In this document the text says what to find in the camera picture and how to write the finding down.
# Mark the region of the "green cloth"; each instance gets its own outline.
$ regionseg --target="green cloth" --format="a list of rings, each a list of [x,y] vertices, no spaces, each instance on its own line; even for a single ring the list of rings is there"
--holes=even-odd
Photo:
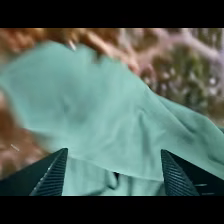
[[[40,45],[1,72],[0,88],[42,147],[69,149],[63,195],[165,195],[161,149],[224,179],[224,136],[210,120],[86,46]]]

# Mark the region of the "teal fabric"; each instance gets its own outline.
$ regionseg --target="teal fabric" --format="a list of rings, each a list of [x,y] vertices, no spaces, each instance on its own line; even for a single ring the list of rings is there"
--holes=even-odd
[[[43,44],[1,72],[0,88],[42,147],[69,149],[63,195],[165,195],[161,149],[224,179],[224,136],[210,120],[86,46]]]

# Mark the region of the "wrinkled fabric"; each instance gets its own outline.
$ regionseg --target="wrinkled fabric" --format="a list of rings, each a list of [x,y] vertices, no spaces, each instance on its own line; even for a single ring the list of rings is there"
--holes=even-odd
[[[86,46],[42,44],[1,72],[0,88],[41,147],[69,149],[63,195],[165,195],[161,149],[224,179],[224,137],[209,119]]]

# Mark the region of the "cloth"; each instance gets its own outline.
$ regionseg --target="cloth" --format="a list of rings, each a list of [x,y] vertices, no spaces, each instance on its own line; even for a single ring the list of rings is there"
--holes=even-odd
[[[4,68],[0,88],[42,147],[69,149],[63,195],[165,195],[161,149],[224,179],[224,136],[209,119],[84,45],[36,47]]]

